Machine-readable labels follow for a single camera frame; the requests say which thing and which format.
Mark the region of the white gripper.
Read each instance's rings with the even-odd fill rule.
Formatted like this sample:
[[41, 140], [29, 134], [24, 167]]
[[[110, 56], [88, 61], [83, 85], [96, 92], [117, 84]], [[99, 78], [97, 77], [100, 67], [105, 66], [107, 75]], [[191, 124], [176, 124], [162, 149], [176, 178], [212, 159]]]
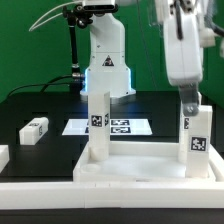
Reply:
[[177, 38], [177, 24], [174, 16], [163, 23], [166, 71], [169, 83], [179, 86], [183, 114], [196, 116], [199, 111], [198, 83], [202, 80], [202, 59], [194, 15], [182, 15], [181, 26], [183, 39]]

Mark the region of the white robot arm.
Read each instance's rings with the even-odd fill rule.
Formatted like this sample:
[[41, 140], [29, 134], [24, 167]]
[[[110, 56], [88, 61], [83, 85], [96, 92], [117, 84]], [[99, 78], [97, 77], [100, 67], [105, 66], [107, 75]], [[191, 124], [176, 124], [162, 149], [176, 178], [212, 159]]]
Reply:
[[[132, 94], [125, 65], [123, 24], [113, 14], [120, 6], [137, 0], [83, 0], [81, 6], [93, 21], [90, 25], [91, 56], [87, 89], [105, 86], [115, 98]], [[213, 46], [224, 27], [213, 21], [214, 0], [150, 0], [152, 15], [163, 28], [168, 81], [179, 89], [183, 113], [199, 113], [198, 85], [203, 79], [203, 49]]]

